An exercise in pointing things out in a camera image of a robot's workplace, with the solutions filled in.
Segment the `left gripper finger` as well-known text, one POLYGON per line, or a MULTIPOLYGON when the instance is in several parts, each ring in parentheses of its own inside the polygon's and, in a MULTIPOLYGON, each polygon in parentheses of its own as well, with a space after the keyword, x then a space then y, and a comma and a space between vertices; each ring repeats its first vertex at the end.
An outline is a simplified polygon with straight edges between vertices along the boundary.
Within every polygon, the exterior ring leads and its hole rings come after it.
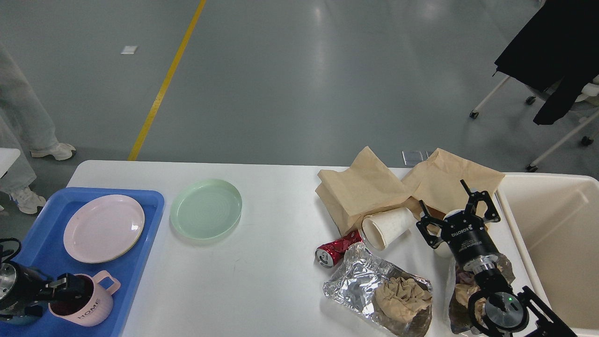
POLYGON ((56 281, 47 282, 39 290, 41 301, 73 301, 86 295, 84 279, 70 273, 60 275, 56 281))
POLYGON ((36 321, 41 319, 48 309, 47 304, 34 304, 19 310, 2 310, 0 315, 25 316, 30 315, 36 317, 36 321))

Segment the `foil bag under right arm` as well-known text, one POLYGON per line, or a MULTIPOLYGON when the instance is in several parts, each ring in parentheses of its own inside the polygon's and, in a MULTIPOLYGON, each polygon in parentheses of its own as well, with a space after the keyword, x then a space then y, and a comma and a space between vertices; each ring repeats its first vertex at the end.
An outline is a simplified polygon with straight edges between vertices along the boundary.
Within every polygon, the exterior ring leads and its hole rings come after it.
MULTIPOLYGON (((507 256, 500 254, 496 265, 505 277, 508 284, 515 280, 511 261, 507 256)), ((481 288, 476 284, 474 274, 462 270, 455 258, 451 258, 449 264, 449 275, 446 283, 445 299, 445 322, 449 325, 453 334, 471 333, 481 335, 472 324, 468 315, 468 300, 481 288)), ((482 325, 482 315, 486 300, 478 300, 475 303, 475 318, 478 324, 482 325)))

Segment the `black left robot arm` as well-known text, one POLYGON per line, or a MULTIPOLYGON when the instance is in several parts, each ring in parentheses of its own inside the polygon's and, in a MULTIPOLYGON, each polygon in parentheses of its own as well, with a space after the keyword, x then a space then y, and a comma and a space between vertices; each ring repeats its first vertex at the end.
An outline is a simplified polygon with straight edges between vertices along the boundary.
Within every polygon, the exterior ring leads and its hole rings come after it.
POLYGON ((1 241, 0 316, 1 322, 27 325, 43 316, 49 303, 77 303, 87 297, 86 282, 65 273, 57 280, 37 268, 13 260, 22 249, 16 238, 1 241))

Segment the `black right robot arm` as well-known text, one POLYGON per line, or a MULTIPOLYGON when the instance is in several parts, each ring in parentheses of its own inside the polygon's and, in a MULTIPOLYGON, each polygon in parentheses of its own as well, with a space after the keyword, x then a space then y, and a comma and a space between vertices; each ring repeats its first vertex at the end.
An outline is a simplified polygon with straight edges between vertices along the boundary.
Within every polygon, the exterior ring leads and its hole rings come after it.
POLYGON ((472 191, 464 180, 460 183, 468 195, 464 209, 438 219, 420 200, 422 216, 416 226, 432 249, 447 243, 456 264, 473 274, 479 287, 467 303, 473 326, 489 337, 511 337, 528 326, 532 312, 537 320, 531 337, 575 336, 531 288, 524 286, 522 292, 514 292, 497 266, 500 252, 485 228, 501 220, 496 206, 487 190, 472 191))

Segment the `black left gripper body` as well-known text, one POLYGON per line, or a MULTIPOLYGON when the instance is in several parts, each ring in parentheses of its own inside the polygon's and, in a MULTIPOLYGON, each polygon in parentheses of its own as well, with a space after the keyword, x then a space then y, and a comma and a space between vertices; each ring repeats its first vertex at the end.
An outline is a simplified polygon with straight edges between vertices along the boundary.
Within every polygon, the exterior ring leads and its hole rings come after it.
POLYGON ((18 263, 5 262, 0 271, 0 311, 19 310, 40 304, 37 299, 39 290, 50 279, 35 269, 18 263))

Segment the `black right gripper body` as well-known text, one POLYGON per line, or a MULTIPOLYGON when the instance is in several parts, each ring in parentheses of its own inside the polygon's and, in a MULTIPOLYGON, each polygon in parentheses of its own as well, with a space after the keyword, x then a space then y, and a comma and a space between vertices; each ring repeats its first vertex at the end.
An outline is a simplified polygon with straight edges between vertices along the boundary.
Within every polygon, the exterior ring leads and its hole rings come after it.
POLYGON ((481 272, 496 268, 499 251, 485 229, 485 219, 470 213, 448 213, 444 217, 442 239, 458 266, 481 272))

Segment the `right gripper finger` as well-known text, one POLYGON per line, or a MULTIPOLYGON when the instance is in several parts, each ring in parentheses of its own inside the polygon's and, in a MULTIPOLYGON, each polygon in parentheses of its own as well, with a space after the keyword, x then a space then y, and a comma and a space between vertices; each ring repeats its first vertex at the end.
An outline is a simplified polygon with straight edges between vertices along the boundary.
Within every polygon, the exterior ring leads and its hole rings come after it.
POLYGON ((470 190, 464 179, 460 179, 460 183, 466 191, 466 193, 468 194, 468 201, 465 209, 462 211, 463 214, 475 216, 481 219, 483 223, 500 222, 500 214, 497 211, 496 206, 493 203, 492 198, 487 190, 470 190), (480 202, 486 205, 486 211, 483 214, 483 216, 477 215, 477 207, 480 202))
POLYGON ((428 226, 433 225, 434 227, 443 230, 443 228, 447 226, 447 221, 432 216, 428 211, 428 207, 426 207, 423 200, 419 200, 418 202, 422 208, 423 215, 421 216, 421 219, 416 223, 416 226, 419 232, 421 233, 422 237, 425 239, 426 243, 432 249, 437 249, 445 240, 442 237, 440 237, 440 235, 437 236, 431 234, 428 230, 428 226))

